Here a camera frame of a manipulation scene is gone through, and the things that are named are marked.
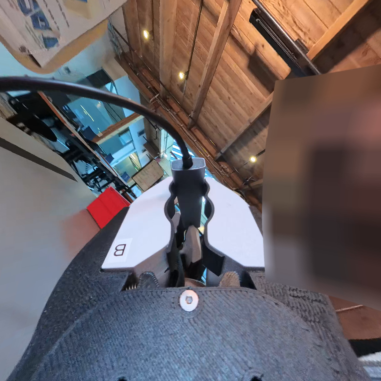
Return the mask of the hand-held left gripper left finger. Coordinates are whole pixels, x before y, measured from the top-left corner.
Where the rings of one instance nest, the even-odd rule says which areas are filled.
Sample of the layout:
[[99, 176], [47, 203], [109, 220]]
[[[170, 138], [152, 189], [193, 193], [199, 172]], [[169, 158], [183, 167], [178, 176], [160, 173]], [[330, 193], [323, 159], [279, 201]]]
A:
[[102, 270], [128, 270], [137, 278], [144, 272], [152, 272], [161, 287], [168, 286], [170, 271], [166, 253], [179, 224], [179, 212], [168, 212], [170, 219], [165, 215], [172, 181], [172, 177], [165, 178], [130, 205]]

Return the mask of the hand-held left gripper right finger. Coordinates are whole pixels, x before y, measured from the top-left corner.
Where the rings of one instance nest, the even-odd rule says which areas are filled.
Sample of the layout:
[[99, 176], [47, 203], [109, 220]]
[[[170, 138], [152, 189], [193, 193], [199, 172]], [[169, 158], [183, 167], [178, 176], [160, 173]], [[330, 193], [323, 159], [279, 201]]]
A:
[[206, 284], [218, 285], [227, 272], [250, 285], [251, 272], [264, 272], [263, 235], [249, 205], [231, 189], [206, 178], [203, 265]]

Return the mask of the red plastic bin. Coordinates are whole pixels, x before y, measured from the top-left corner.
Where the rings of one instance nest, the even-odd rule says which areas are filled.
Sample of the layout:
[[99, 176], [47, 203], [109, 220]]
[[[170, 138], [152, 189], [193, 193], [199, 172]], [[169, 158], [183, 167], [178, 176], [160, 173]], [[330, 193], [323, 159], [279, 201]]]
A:
[[100, 229], [104, 228], [123, 208], [131, 203], [116, 189], [109, 186], [93, 202], [87, 211]]

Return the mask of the grey usb hub with cable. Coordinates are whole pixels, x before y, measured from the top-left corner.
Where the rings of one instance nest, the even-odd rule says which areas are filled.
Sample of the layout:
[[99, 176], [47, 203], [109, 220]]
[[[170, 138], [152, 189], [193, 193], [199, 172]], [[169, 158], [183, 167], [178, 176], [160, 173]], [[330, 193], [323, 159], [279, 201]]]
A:
[[199, 227], [201, 220], [202, 197], [205, 191], [205, 161], [200, 164], [189, 154], [188, 148], [179, 132], [164, 117], [149, 108], [109, 91], [84, 85], [62, 82], [58, 80], [35, 77], [1, 77], [1, 92], [5, 91], [59, 91], [65, 94], [107, 102], [122, 108], [127, 108], [146, 119], [155, 122], [172, 136], [181, 152], [182, 164], [172, 162], [174, 194], [178, 198], [181, 217], [185, 228]]

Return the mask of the whiteboard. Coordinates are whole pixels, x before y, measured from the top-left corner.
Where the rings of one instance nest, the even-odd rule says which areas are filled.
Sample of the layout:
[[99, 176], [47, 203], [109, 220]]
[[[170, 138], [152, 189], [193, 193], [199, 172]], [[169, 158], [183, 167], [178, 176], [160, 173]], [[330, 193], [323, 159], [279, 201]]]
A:
[[159, 163], [153, 159], [134, 174], [132, 180], [141, 191], [145, 192], [154, 186], [163, 176], [164, 170]]

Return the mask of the black metal shelving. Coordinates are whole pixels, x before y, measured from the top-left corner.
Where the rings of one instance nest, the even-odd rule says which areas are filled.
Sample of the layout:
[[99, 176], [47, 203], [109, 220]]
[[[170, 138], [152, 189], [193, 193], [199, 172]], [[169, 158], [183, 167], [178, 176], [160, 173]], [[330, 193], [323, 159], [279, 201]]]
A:
[[137, 197], [107, 163], [104, 151], [45, 94], [1, 92], [1, 147], [83, 182], [96, 196], [111, 187], [129, 202]]

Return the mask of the black ceiling pipe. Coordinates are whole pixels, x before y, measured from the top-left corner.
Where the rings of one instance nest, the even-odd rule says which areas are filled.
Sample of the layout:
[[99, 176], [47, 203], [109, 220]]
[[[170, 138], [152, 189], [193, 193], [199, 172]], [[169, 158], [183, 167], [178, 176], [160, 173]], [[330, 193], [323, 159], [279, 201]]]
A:
[[320, 75], [320, 71], [307, 57], [302, 45], [292, 40], [260, 1], [252, 2], [255, 8], [250, 14], [249, 22], [288, 65], [291, 73], [296, 77]]

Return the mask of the printed cardboard box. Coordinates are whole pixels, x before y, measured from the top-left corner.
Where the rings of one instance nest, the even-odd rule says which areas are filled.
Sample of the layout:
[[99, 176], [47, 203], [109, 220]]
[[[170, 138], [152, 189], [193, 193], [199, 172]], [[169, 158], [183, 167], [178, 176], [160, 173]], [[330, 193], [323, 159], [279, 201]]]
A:
[[1, 43], [26, 69], [50, 74], [107, 30], [126, 0], [1, 0]]

